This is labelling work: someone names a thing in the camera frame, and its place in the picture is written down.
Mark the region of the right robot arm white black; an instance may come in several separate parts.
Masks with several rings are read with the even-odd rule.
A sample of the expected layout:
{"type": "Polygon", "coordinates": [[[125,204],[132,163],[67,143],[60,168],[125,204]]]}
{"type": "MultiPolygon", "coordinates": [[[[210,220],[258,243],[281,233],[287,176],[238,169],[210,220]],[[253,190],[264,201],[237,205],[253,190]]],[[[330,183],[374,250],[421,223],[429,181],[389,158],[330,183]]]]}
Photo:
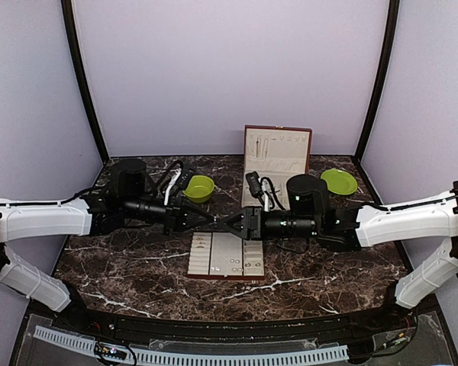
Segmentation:
{"type": "Polygon", "coordinates": [[[440,237],[439,248],[412,273],[389,285],[375,325],[389,331],[453,276],[458,276],[458,181],[436,196],[381,206],[333,208],[325,180],[295,175],[286,183],[287,210],[266,212],[246,206],[218,221],[218,227],[244,240],[315,239],[332,252],[355,252],[385,242],[440,237]]]}

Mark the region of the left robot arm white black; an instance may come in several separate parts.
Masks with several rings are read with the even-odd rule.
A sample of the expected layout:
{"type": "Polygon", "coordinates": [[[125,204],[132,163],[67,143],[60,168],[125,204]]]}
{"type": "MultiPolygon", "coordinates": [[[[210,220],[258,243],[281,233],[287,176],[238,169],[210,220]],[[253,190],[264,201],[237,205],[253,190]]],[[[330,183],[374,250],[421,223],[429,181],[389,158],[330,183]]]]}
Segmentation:
{"type": "Polygon", "coordinates": [[[92,314],[73,285],[45,274],[6,246],[17,239],[43,236],[103,236],[129,220],[159,224],[165,233],[212,224],[215,217],[185,199],[193,173],[176,161],[178,171],[163,197],[159,181],[147,174],[141,159],[122,159],[111,167],[108,182],[58,201],[0,199],[0,283],[36,300],[76,332],[92,327],[92,314]]]}

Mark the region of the red jewelry box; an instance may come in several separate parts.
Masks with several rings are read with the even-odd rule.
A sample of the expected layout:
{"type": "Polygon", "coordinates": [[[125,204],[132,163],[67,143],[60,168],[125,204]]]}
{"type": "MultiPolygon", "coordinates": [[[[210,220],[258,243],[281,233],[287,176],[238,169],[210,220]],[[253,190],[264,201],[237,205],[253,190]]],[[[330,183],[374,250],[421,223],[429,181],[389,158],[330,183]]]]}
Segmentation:
{"type": "Polygon", "coordinates": [[[256,171],[270,178],[280,203],[289,209],[286,182],[308,173],[312,130],[246,125],[244,136],[244,174],[256,171]]]}

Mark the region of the red jewelry tray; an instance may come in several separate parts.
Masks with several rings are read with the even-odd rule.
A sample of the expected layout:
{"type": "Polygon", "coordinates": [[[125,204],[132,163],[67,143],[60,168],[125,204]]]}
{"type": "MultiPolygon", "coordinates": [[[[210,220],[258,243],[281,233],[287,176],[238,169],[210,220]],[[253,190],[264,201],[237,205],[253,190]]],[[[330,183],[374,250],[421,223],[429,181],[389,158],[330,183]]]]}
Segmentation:
{"type": "Polygon", "coordinates": [[[193,233],[188,278],[258,281],[264,276],[262,242],[246,241],[231,233],[193,233]]]}

